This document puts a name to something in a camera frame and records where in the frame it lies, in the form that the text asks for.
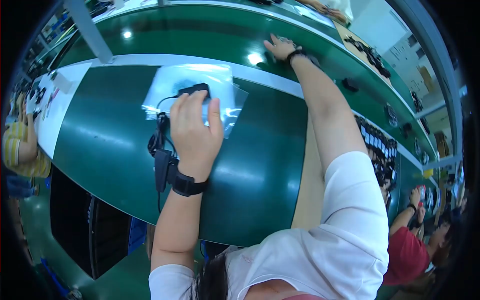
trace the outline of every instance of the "woman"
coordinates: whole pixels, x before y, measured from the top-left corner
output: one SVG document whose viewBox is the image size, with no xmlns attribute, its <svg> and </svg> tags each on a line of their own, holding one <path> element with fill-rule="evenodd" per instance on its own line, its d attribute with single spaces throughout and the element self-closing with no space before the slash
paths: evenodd
<svg viewBox="0 0 480 300">
<path fill-rule="evenodd" d="M 350 0 L 297 0 L 298 2 L 310 5 L 319 13 L 331 16 L 341 23 L 347 24 L 353 21 L 352 9 L 350 8 Z"/>
<path fill-rule="evenodd" d="M 347 101 L 292 41 L 271 35 L 265 47 L 289 59 L 303 90 L 325 171 L 322 224 L 286 229 L 249 248 L 210 260 L 194 279 L 201 194 L 171 190 L 158 218 L 149 285 L 157 299 L 373 299 L 388 266 L 388 219 L 372 163 Z M 219 100 L 182 95 L 172 106 L 178 170 L 205 182 L 223 141 Z"/>
</svg>

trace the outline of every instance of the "green workbench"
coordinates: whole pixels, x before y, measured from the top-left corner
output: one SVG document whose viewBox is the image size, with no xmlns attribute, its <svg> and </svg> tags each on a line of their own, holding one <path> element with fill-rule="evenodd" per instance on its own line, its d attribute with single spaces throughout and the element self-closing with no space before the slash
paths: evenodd
<svg viewBox="0 0 480 300">
<path fill-rule="evenodd" d="M 323 26 L 314 23 L 312 26 Z M 424 150 L 430 149 L 408 109 L 382 79 L 338 45 L 300 27 L 258 13 L 212 5 L 145 9 L 101 21 L 97 27 L 114 55 L 206 57 L 297 81 L 292 70 L 273 63 L 263 46 L 270 32 L 291 37 L 316 56 L 322 69 L 336 79 L 353 110 L 386 130 L 409 151 L 414 152 L 415 136 Z M 323 27 L 323 33 L 339 40 L 335 29 Z M 132 37 L 123 38 L 125 31 L 130 31 Z M 248 55 L 253 53 L 264 61 L 252 65 Z M 85 41 L 77 36 L 60 66 L 92 58 L 95 56 Z M 144 119 L 140 107 L 156 69 L 91 68 L 65 115 L 53 159 L 61 171 L 87 191 L 150 223 L 156 222 L 158 211 L 153 158 L 146 144 L 155 123 Z M 343 88 L 340 80 L 345 77 L 354 78 L 360 91 L 352 93 Z M 202 204 L 200 238 L 249 246 L 291 226 L 303 166 L 307 108 L 302 99 L 290 94 L 237 78 L 234 81 L 249 96 L 213 168 L 212 188 Z M 386 103 L 394 107 L 400 122 L 414 125 L 408 139 L 389 125 L 384 113 Z M 434 157 L 431 149 L 427 152 Z M 418 169 L 414 172 L 421 175 Z M 401 174 L 400 184 L 405 172 Z M 161 196 L 162 204 L 166 195 Z M 402 189 L 398 188 L 395 195 L 396 204 L 392 205 L 398 206 Z"/>
</svg>

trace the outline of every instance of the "person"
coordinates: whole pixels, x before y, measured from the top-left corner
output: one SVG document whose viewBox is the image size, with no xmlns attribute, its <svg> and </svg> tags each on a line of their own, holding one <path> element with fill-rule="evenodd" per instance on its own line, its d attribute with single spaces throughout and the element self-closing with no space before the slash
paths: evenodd
<svg viewBox="0 0 480 300">
<path fill-rule="evenodd" d="M 24 105 L 23 117 L 19 118 L 18 122 L 5 126 L 2 137 L 2 159 L 5 166 L 18 175 L 46 178 L 50 173 L 50 159 L 37 147 L 33 121 L 34 110 L 35 102 L 28 99 Z"/>
<path fill-rule="evenodd" d="M 32 183 L 18 176 L 7 176 L 7 189 L 10 197 L 28 198 L 38 196 L 38 184 L 32 187 Z"/>
<path fill-rule="evenodd" d="M 202 194 L 170 190 L 156 224 L 149 286 L 153 300 L 373 299 L 388 265 L 388 218 L 367 148 L 333 81 L 291 40 L 265 47 L 290 56 L 311 116 L 325 174 L 321 225 L 285 229 L 260 244 L 217 255 L 194 279 Z M 170 109 L 178 171 L 205 182 L 223 141 L 219 99 L 202 122 L 206 91 L 183 94 Z"/>
<path fill-rule="evenodd" d="M 319 13 L 330 16 L 343 24 L 353 21 L 350 0 L 297 0 L 298 2 L 310 5 Z"/>
<path fill-rule="evenodd" d="M 385 285 L 406 284 L 422 275 L 430 262 L 434 266 L 442 265 L 451 249 L 455 224 L 443 222 L 430 236 L 425 245 L 416 235 L 425 217 L 425 208 L 419 207 L 420 188 L 412 190 L 410 204 L 393 221 L 389 231 L 388 254 L 390 261 L 384 275 Z M 408 222 L 418 211 L 418 222 L 409 231 Z"/>
</svg>

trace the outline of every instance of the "clear plastic bag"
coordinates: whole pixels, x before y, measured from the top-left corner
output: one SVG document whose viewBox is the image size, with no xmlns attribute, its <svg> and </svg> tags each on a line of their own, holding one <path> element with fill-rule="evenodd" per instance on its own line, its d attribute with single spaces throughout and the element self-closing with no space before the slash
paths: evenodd
<svg viewBox="0 0 480 300">
<path fill-rule="evenodd" d="M 220 118 L 225 131 L 224 137 L 227 139 L 248 96 L 247 92 L 233 83 L 228 65 L 183 64 L 158 68 L 142 104 L 146 119 L 155 120 L 159 112 L 169 115 L 179 90 L 201 83 L 208 85 L 211 98 L 220 99 Z M 211 98 L 205 99 L 202 104 L 202 118 L 206 126 Z"/>
</svg>

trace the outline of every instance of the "window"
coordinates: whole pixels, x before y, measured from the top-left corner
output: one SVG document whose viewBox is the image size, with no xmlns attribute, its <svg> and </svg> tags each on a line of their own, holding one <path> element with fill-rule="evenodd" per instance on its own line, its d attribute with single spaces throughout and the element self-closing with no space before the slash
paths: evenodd
<svg viewBox="0 0 480 300">
<path fill-rule="evenodd" d="M 425 56 L 425 52 L 423 52 L 422 48 L 417 50 L 417 56 L 419 57 L 419 59 Z"/>
<path fill-rule="evenodd" d="M 417 39 L 416 39 L 413 35 L 411 35 L 411 36 L 408 38 L 408 45 L 410 46 L 410 48 L 411 48 L 413 45 L 417 44 L 417 43 L 418 43 L 418 41 L 417 41 Z"/>
</svg>

